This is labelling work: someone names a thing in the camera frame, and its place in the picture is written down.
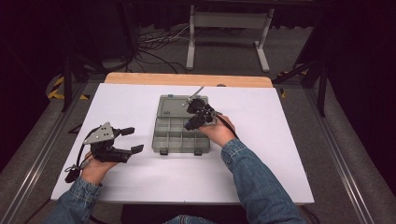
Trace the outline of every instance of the transparent storage box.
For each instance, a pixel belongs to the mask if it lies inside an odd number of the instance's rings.
[[[209,138],[198,130],[187,131],[184,124],[192,117],[183,107],[189,96],[162,95],[158,105],[152,148],[161,155],[168,153],[194,153],[200,156],[210,149]],[[198,95],[207,103],[206,96]]]

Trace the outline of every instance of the person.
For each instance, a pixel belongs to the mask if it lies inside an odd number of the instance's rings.
[[[235,129],[228,117],[221,117]],[[221,120],[216,125],[202,126],[199,131],[221,146],[221,158],[233,173],[233,182],[249,223],[305,223],[271,170]],[[97,161],[92,156],[88,160],[81,176],[59,198],[44,223],[88,223],[101,192],[101,182],[107,171],[116,165],[115,162]],[[213,222],[200,217],[178,216],[167,223]]]

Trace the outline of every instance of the white desk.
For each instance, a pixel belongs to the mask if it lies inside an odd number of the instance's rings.
[[[110,170],[99,201],[114,203],[239,203],[233,177],[220,158],[220,148],[211,144],[209,153],[161,156],[151,148],[160,95],[191,95],[197,86],[101,84],[87,118],[64,165],[76,162],[88,132],[110,121],[117,129],[135,127],[135,133],[120,136],[115,147],[128,149],[144,144],[143,152]],[[288,123],[273,88],[205,87],[200,94],[228,115],[240,139],[274,172],[295,203],[314,199]],[[89,150],[85,146],[84,155]],[[57,200],[71,184],[61,172],[51,199]]]

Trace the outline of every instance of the forearm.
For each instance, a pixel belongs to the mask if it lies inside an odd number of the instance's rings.
[[[44,223],[88,223],[101,187],[79,177],[56,203]]]
[[[221,151],[233,173],[239,200],[249,223],[304,223],[297,207],[271,170],[240,140],[233,139]]]

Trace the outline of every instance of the gray carpet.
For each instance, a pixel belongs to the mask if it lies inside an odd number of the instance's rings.
[[[260,32],[245,30],[239,35],[229,35],[220,30],[205,30],[199,33],[196,42],[194,69],[191,74],[268,76],[276,77],[281,71],[290,70],[298,56],[311,29],[271,29],[264,45],[271,72],[264,74],[261,70],[256,51],[252,47]],[[181,39],[158,50],[151,50],[172,65],[179,73],[184,69],[174,63],[185,65],[188,42]],[[167,64],[141,53],[142,61],[133,61],[129,69],[133,72],[174,73]],[[111,66],[119,62],[106,62]],[[84,94],[94,96],[98,82],[91,79]],[[307,206],[320,219],[321,223],[360,223],[355,209],[348,197],[343,181],[332,160],[329,146],[321,132],[314,111],[301,88],[286,88],[286,97],[280,97],[292,135],[299,150],[303,166],[308,173],[315,203]],[[79,125],[85,118],[91,100],[78,100],[72,116],[61,131],[56,147],[49,161],[37,179],[29,198],[22,205],[16,223],[23,223],[33,212],[48,199],[55,185],[57,174],[61,172],[64,161],[74,144],[76,134],[67,133]],[[2,217],[18,192],[27,172],[41,150],[55,120],[60,115],[63,101],[52,99],[29,136],[25,139],[11,162],[0,174],[0,217]],[[326,119],[334,133],[351,172],[360,187],[375,223],[396,223],[396,202],[389,188],[375,169],[359,138],[351,129],[347,119],[334,99],[331,86],[326,96]],[[29,223],[40,223],[53,208],[55,202],[49,202]],[[99,203],[93,215],[107,223],[120,223],[122,205]]]

